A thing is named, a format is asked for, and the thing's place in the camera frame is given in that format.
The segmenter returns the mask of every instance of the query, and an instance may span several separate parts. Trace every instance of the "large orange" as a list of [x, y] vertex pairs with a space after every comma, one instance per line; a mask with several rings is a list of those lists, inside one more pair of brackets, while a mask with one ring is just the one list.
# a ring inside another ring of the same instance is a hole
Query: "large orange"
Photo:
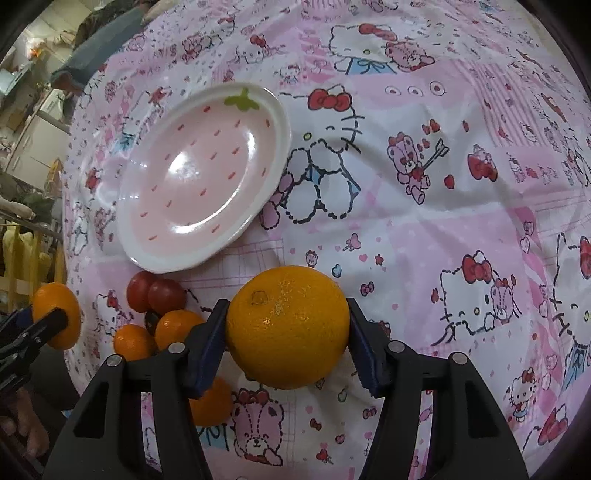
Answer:
[[72, 348], [80, 337], [80, 306], [72, 291], [63, 283], [47, 283], [37, 289], [32, 304], [33, 322], [38, 322], [55, 308], [66, 312], [67, 327], [48, 343], [58, 350]]
[[151, 356], [156, 350], [156, 345], [144, 327], [130, 323], [115, 332], [113, 348], [115, 353], [132, 362]]
[[257, 275], [234, 297], [226, 343], [247, 377], [300, 388], [327, 375], [349, 338], [349, 307], [339, 286], [309, 267]]
[[164, 350], [174, 342], [184, 342], [191, 329], [203, 322], [197, 313], [189, 310], [173, 310], [166, 313], [156, 325], [154, 338], [158, 349]]
[[228, 419], [232, 412], [232, 390], [221, 378], [213, 384], [199, 400], [189, 399], [193, 423], [198, 427], [215, 427]]

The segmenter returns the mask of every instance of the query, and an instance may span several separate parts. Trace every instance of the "plate rim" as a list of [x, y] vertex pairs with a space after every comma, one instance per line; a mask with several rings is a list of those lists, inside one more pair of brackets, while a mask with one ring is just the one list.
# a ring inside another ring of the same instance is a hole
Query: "plate rim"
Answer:
[[[150, 145], [154, 143], [154, 140], [151, 140], [151, 138], [161, 135], [163, 131], [170, 127], [174, 122], [174, 119], [190, 112], [192, 109], [198, 108], [201, 104], [207, 102], [208, 98], [218, 100], [222, 94], [224, 96], [232, 95], [234, 93], [239, 94], [243, 88], [248, 88], [249, 92], [253, 90], [256, 91], [256, 94], [254, 95], [255, 97], [267, 97], [264, 102], [265, 108], [271, 114], [275, 122], [275, 155], [271, 161], [271, 168], [269, 169], [269, 173], [267, 174], [260, 191], [253, 201], [247, 205], [243, 213], [238, 216], [238, 220], [226, 228], [225, 232], [228, 234], [224, 235], [223, 232], [221, 232], [215, 240], [209, 242], [206, 246], [196, 247], [194, 252], [185, 253], [177, 257], [171, 258], [166, 256], [164, 257], [166, 259], [165, 261], [162, 260], [162, 257], [147, 253], [144, 249], [139, 247], [140, 243], [134, 235], [131, 223], [127, 221], [129, 215], [123, 215], [126, 205], [129, 204], [127, 201], [128, 199], [126, 198], [125, 178], [126, 175], [128, 175], [129, 166], [137, 163], [133, 158], [141, 157], [143, 151], [149, 150]], [[232, 82], [207, 87], [193, 93], [184, 101], [181, 101], [178, 105], [171, 108], [160, 121], [158, 121], [155, 128], [148, 133], [141, 145], [137, 146], [137, 150], [134, 150], [130, 154], [128, 163], [121, 175], [115, 223], [119, 241], [123, 246], [125, 255], [139, 268], [155, 274], [166, 274], [197, 267], [226, 248], [244, 233], [256, 215], [259, 214], [277, 190], [289, 156], [292, 137], [293, 133], [291, 131], [290, 119], [287, 115], [285, 106], [272, 91], [256, 83]]]

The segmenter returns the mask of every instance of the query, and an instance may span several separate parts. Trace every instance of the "green leaf design on plate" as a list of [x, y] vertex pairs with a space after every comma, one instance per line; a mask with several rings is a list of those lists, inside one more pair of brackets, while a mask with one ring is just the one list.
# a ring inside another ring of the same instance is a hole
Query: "green leaf design on plate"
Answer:
[[240, 95], [233, 95], [227, 97], [223, 101], [223, 104], [228, 106], [236, 105], [236, 107], [241, 112], [248, 112], [251, 108], [254, 108], [255, 110], [258, 110], [260, 108], [258, 103], [248, 98], [248, 88], [243, 88]]

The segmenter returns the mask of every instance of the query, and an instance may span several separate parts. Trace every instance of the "pink plate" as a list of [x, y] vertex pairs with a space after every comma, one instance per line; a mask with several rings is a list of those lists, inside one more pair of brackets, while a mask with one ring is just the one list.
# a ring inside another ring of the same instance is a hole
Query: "pink plate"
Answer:
[[124, 172], [116, 221], [127, 255], [154, 273], [205, 262], [275, 192], [290, 144], [289, 120], [269, 90], [224, 83], [188, 98]]

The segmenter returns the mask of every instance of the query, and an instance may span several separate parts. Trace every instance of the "pink tablecloth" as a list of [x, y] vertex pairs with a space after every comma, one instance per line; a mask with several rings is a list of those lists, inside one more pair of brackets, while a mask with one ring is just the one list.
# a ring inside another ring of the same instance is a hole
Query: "pink tablecloth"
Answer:
[[[391, 338], [470, 355], [534, 472], [591, 382], [591, 118], [527, 15], [509, 0], [186, 1], [127, 42], [80, 99], [65, 167], [69, 285], [84, 314], [66, 353], [77, 388], [113, 352], [114, 331], [143, 321], [126, 304], [137, 268], [115, 228], [134, 146], [192, 93], [248, 80], [278, 94], [293, 150], [259, 221], [171, 275], [189, 308], [207, 314], [278, 265], [331, 275]], [[199, 429], [214, 478], [359, 476], [381, 402], [348, 353], [296, 391], [247, 381], [228, 356], [220, 375], [264, 420]], [[412, 479], [424, 472], [429, 400]], [[269, 403], [279, 415], [264, 415]], [[149, 396], [144, 407], [157, 463]]]

